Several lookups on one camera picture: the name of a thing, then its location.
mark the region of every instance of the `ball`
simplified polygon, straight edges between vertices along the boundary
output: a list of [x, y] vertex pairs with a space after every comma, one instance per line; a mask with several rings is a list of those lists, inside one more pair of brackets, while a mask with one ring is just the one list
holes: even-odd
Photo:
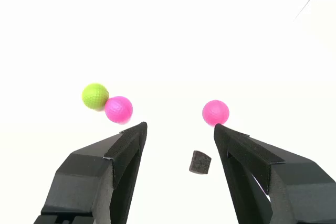
[[82, 101], [90, 109], [101, 109], [108, 99], [109, 92], [107, 89], [97, 83], [88, 85], [82, 92]]
[[133, 106], [126, 97], [112, 97], [105, 104], [105, 113], [114, 123], [127, 123], [133, 113]]
[[229, 118], [229, 108], [222, 101], [210, 101], [204, 106], [202, 116], [210, 126], [215, 126], [217, 123], [224, 124]]

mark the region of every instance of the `foam pad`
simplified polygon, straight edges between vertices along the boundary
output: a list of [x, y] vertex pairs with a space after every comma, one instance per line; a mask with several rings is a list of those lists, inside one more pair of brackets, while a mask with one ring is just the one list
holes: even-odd
[[211, 158], [200, 151], [194, 151], [189, 171], [196, 174], [208, 174]]

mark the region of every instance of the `yellow-green golf ball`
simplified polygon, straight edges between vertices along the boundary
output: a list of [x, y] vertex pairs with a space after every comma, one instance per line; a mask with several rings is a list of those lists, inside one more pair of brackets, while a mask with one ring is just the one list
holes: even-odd
[[109, 92], [100, 84], [88, 85], [82, 92], [82, 101], [90, 109], [101, 109], [109, 99]]

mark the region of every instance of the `dimpled surface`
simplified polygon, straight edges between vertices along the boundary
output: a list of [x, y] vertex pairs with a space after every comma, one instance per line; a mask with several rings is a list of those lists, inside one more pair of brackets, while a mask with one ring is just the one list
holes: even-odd
[[133, 106], [126, 97], [112, 97], [105, 104], [105, 113], [114, 123], [125, 124], [133, 113]]
[[215, 126], [217, 123], [224, 124], [229, 118], [229, 108], [222, 101], [210, 101], [204, 106], [202, 116], [210, 126]]
[[100, 109], [104, 107], [109, 98], [109, 92], [100, 84], [88, 85], [82, 92], [82, 101], [90, 109]]

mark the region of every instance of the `black plastic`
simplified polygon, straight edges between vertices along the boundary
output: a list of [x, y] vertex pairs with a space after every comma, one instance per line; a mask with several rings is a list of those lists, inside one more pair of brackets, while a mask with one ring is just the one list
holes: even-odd
[[35, 224], [125, 224], [146, 135], [143, 122], [71, 153]]
[[315, 162], [220, 124], [214, 138], [239, 224], [336, 224], [336, 183]]

